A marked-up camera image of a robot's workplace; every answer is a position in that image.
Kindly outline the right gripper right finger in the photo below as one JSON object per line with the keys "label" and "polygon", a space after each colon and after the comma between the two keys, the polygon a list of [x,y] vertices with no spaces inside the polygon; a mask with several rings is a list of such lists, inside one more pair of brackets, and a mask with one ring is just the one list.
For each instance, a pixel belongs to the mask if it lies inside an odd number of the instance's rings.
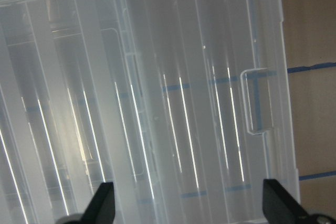
{"label": "right gripper right finger", "polygon": [[264,179],[263,214],[268,223],[309,223],[309,214],[276,179]]}

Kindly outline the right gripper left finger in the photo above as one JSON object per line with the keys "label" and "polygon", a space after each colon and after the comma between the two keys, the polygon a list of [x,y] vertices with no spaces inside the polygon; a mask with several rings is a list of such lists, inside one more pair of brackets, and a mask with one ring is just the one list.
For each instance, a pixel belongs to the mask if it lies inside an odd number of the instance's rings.
{"label": "right gripper left finger", "polygon": [[79,223],[113,223],[115,219],[115,196],[113,182],[101,183]]}

